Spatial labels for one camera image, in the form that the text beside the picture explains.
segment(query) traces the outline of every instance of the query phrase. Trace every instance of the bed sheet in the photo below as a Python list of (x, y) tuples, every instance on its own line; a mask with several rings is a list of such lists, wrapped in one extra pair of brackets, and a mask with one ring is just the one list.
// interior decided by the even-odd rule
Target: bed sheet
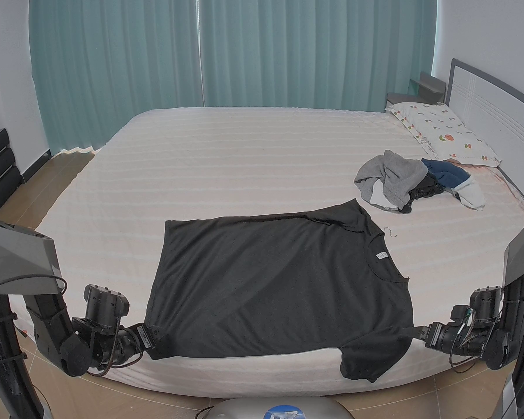
[[(502, 282), (504, 249), (524, 226), (524, 202), (501, 175), (467, 169), (483, 211), (444, 193), (384, 212), (353, 183), (367, 160), (391, 149), (425, 151), (389, 113), (297, 108), (177, 108), (136, 116), (57, 199), (37, 231), (55, 240), (71, 316), (84, 316), (84, 286), (125, 294), (124, 325), (144, 320), (163, 244), (164, 221), (310, 211), (357, 197), (385, 229), (391, 255), (410, 278), (415, 325), (447, 322), (454, 304)], [(17, 324), (32, 331), (23, 299)], [(447, 356), (413, 340), (374, 384), (340, 373), (337, 349), (230, 359), (174, 357), (112, 370), (108, 377), (181, 395), (328, 395), (397, 386), (443, 371)]]

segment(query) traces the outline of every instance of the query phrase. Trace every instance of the pile of clothes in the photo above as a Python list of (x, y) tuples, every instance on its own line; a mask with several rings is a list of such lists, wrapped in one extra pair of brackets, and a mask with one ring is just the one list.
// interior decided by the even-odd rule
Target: pile of clothes
[(474, 210), (485, 197), (472, 175), (449, 161), (411, 160), (391, 150), (366, 162), (355, 178), (364, 201), (386, 211), (411, 213), (415, 199), (449, 191)]

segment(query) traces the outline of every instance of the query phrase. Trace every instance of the white headboard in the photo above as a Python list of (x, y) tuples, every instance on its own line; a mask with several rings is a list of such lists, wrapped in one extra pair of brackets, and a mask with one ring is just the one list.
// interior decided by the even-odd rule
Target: white headboard
[(499, 169), (524, 196), (524, 94), (453, 59), (446, 101), (495, 151)]

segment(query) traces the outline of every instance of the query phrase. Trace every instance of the pillow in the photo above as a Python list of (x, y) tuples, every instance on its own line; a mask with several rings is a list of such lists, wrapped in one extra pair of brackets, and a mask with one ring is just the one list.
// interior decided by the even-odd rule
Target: pillow
[(496, 168), (495, 152), (464, 126), (445, 104), (400, 102), (385, 108), (396, 116), (434, 160)]

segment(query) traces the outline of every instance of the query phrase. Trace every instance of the t-shirt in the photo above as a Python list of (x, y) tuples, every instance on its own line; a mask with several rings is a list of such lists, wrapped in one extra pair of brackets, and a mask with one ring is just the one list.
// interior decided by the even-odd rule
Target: t-shirt
[(149, 351), (219, 358), (342, 352), (341, 373), (375, 381), (413, 326), (408, 279), (355, 199), (310, 212), (167, 221), (147, 305)]

